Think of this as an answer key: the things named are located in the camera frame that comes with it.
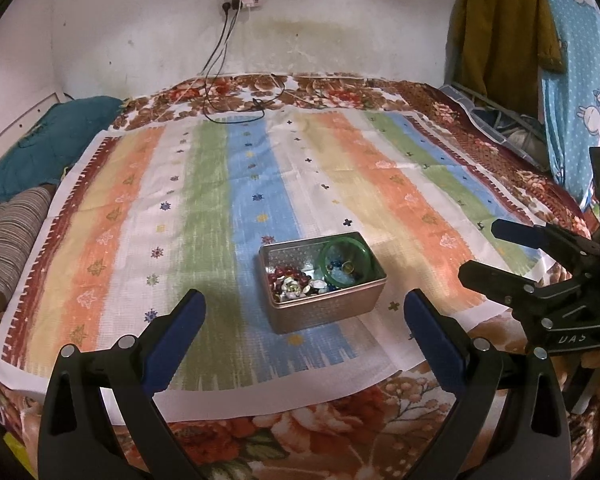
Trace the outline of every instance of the metal bolt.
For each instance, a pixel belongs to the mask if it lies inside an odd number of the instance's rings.
[[[131,348],[136,342],[136,337],[132,335],[123,335],[118,339],[118,346],[120,348]]]
[[[75,346],[73,345],[64,345],[60,351],[60,355],[62,357],[71,357],[75,352]]]
[[[534,348],[534,355],[538,358],[538,359],[546,359],[546,350],[544,348],[540,348],[539,346],[537,346],[536,348]]]
[[[480,352],[486,352],[491,348],[491,343],[483,337],[477,337],[474,339],[474,348],[478,349]]]

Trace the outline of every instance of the teal pillow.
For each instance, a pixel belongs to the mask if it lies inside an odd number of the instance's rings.
[[[41,184],[59,184],[94,136],[106,130],[122,101],[98,96],[57,104],[0,159],[0,203]]]

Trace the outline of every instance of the colorful striped mat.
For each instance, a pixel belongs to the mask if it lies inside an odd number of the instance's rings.
[[[167,420],[325,402],[422,360],[402,318],[408,290],[470,328],[504,309],[462,287],[463,262],[535,279],[550,264],[491,235],[496,218],[541,221],[417,112],[287,106],[250,123],[223,117],[232,122],[186,118],[94,139],[58,190],[0,327],[6,386],[43,393],[62,345],[108,348],[196,288],[208,314],[155,397]],[[388,275],[376,308],[273,333],[259,247],[351,230]]]

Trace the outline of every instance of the metal box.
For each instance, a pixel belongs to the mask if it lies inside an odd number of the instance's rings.
[[[320,296],[277,303],[269,288],[267,269],[276,266],[293,266],[304,272],[310,272],[314,269],[322,248],[330,240],[341,236],[355,238],[368,247],[372,261],[371,280]],[[267,295],[267,316],[274,332],[278,334],[295,332],[369,312],[378,301],[386,283],[386,274],[382,266],[357,231],[263,245],[260,248],[260,275]]]

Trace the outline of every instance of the blue stripe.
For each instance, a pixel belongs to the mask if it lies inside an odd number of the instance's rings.
[[[269,143],[266,122],[227,127],[237,279],[242,316],[247,323],[245,330],[250,332],[246,340],[253,345],[246,352],[255,356],[258,382],[341,363],[344,356],[355,358],[337,323],[302,330],[299,334],[304,342],[299,346],[289,344],[288,335],[273,333],[264,311],[266,293],[257,275],[258,250],[264,236],[283,242],[297,240],[302,235]],[[258,221],[261,215],[267,219]]]
[[[496,197],[487,186],[485,186],[478,178],[476,178],[467,167],[459,164],[445,150],[435,145],[426,136],[416,130],[413,124],[411,124],[411,122],[403,115],[396,112],[389,112],[388,115],[391,117],[396,126],[398,126],[405,133],[405,135],[411,137],[411,140],[414,142],[418,142],[418,146],[429,153],[429,155],[431,155],[435,160],[444,160],[444,167],[463,187],[467,188],[472,195],[480,200],[485,209],[492,214],[494,218],[503,218],[512,222],[518,222],[518,218],[505,209],[500,203],[500,200],[498,200],[498,197]],[[524,246],[520,247],[529,258],[533,260],[537,260],[539,258],[539,251]]]

